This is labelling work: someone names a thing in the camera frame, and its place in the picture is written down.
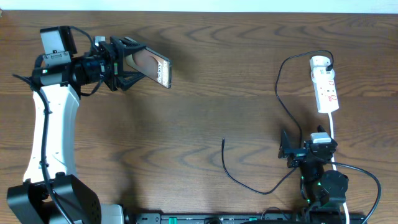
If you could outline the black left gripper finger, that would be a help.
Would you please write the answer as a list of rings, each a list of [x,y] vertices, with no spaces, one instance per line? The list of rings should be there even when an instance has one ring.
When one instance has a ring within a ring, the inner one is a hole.
[[[144,77],[141,72],[124,71],[117,77],[118,88],[126,91]]]
[[[110,37],[110,42],[116,49],[116,53],[119,58],[127,57],[128,55],[132,55],[146,48],[145,44],[134,42],[132,40],[120,39],[115,36]]]

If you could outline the Galaxy smartphone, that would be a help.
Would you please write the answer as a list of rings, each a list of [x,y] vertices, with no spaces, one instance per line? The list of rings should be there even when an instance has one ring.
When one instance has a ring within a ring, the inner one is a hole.
[[[172,85],[172,62],[167,57],[146,47],[125,57],[126,63],[165,88]]]

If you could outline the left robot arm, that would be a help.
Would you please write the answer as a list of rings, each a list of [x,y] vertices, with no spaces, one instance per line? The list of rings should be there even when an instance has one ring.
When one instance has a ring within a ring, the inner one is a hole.
[[[42,34],[44,54],[24,81],[33,92],[32,154],[21,185],[7,191],[7,204],[21,223],[131,223],[122,205],[102,204],[76,174],[75,119],[81,87],[127,90],[144,72],[127,72],[123,61],[146,49],[130,38],[91,39],[77,56],[71,33]]]

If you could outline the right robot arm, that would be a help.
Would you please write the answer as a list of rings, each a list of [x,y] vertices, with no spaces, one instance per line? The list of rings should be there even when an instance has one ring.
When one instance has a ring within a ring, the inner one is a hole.
[[[337,170],[325,170],[331,162],[337,142],[322,127],[300,148],[290,144],[285,131],[281,132],[278,158],[287,160],[287,167],[298,168],[301,173],[300,189],[308,207],[296,215],[306,223],[341,223],[340,207],[346,202],[348,177]]]

